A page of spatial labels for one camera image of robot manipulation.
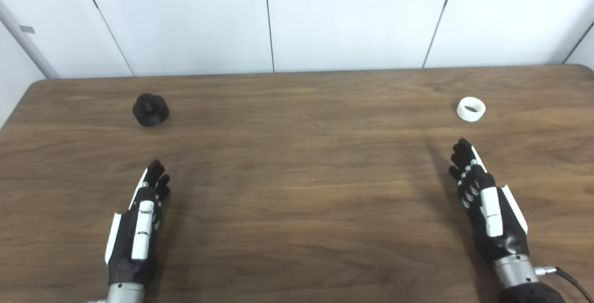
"wood grain surface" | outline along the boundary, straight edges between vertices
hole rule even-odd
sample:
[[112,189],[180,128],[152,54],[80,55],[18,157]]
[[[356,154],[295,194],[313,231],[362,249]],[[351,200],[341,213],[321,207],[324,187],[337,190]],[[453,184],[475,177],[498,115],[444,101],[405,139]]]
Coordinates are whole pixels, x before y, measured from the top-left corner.
[[[163,125],[134,121],[142,92]],[[594,291],[594,74],[565,65],[35,83],[0,130],[0,302],[105,297],[113,212],[157,158],[149,303],[496,303],[447,174],[461,136],[514,192],[533,262]]]

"silver cylinder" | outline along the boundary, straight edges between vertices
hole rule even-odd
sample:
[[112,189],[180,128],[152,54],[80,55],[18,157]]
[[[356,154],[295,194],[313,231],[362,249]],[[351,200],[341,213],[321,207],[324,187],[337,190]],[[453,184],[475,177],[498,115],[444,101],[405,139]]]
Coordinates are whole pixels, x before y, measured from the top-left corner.
[[107,303],[142,303],[142,301],[144,301],[144,286],[142,284],[128,282],[110,286]]
[[514,254],[494,262],[495,272],[503,288],[538,282],[534,267],[525,254]]

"white 3d-printed ring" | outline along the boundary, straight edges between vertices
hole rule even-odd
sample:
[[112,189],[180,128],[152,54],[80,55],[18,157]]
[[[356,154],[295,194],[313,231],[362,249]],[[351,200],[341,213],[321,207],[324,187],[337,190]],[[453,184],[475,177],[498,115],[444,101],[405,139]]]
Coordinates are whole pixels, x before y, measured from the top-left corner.
[[486,111],[484,103],[474,97],[465,97],[460,100],[458,104],[458,116],[467,122],[476,122],[481,119],[482,115]]

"robotic hand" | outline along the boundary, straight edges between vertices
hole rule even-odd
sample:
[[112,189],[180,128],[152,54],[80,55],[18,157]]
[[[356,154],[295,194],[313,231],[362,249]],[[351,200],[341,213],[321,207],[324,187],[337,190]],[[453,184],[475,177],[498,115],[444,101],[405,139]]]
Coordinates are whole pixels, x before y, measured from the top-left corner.
[[107,300],[96,303],[142,303],[157,267],[155,238],[169,175],[153,161],[140,178],[127,212],[113,216],[105,262],[110,271]]
[[465,138],[454,145],[450,174],[458,181],[458,197],[471,220],[481,256],[495,268],[503,286],[502,303],[563,303],[562,296],[539,282],[555,267],[532,267],[528,225],[509,187],[497,187],[475,148]]

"white plastic panel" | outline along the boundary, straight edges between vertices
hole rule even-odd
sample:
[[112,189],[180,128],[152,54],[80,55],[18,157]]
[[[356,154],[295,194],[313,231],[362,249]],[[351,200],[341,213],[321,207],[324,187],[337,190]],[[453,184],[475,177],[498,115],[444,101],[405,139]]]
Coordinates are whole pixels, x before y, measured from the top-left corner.
[[44,79],[41,71],[0,22],[0,127],[29,85],[39,79]]
[[276,71],[420,68],[445,0],[269,0]]
[[562,63],[594,0],[449,0],[426,67]]
[[271,72],[266,0],[96,0],[135,75]]
[[92,0],[2,0],[58,77],[132,73]]
[[594,70],[594,30],[586,34],[567,59],[567,64],[582,64]]

